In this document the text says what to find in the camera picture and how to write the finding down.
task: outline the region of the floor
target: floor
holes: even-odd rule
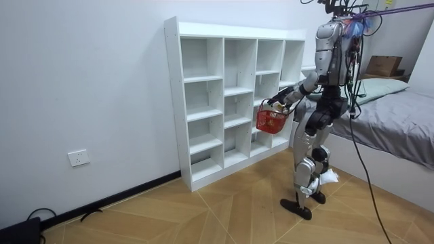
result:
[[[137,197],[44,232],[47,244],[324,244],[387,243],[367,184],[337,170],[325,205],[312,199],[305,221],[279,205],[294,199],[292,152],[285,150],[189,192],[175,180]],[[379,211],[392,243],[434,243],[434,213],[379,188]]]

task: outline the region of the wooden floor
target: wooden floor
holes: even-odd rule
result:
[[[323,189],[325,205],[308,199],[311,221],[283,209],[281,198],[294,200],[292,162],[286,150],[197,192],[176,180],[44,235],[48,244],[387,243],[367,184],[343,171]],[[393,243],[434,243],[433,213],[374,192]]]

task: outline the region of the basket handle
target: basket handle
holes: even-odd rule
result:
[[[263,109],[263,107],[264,107],[264,102],[265,101],[267,101],[267,100],[271,100],[271,98],[265,98],[261,103],[260,103],[260,106],[259,106],[259,110],[258,111],[261,111],[262,109]],[[277,110],[274,110],[273,111],[274,113],[279,113],[279,114],[281,114],[281,115],[285,115],[285,117],[289,117],[290,116],[290,114],[293,112],[293,111],[291,111],[290,113],[282,113],[282,112],[279,112],[279,111],[277,111]]]

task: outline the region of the gray bed sheet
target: gray bed sheet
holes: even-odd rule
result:
[[[315,102],[304,99],[299,106],[313,109]],[[434,97],[401,91],[363,104],[361,109],[353,121],[358,143],[434,170]],[[351,140],[348,113],[334,122],[332,133]]]

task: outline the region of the red basket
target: red basket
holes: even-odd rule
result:
[[[288,115],[271,110],[263,110],[265,100],[268,99],[262,101],[256,115],[256,128],[270,134],[276,134],[283,129]]]

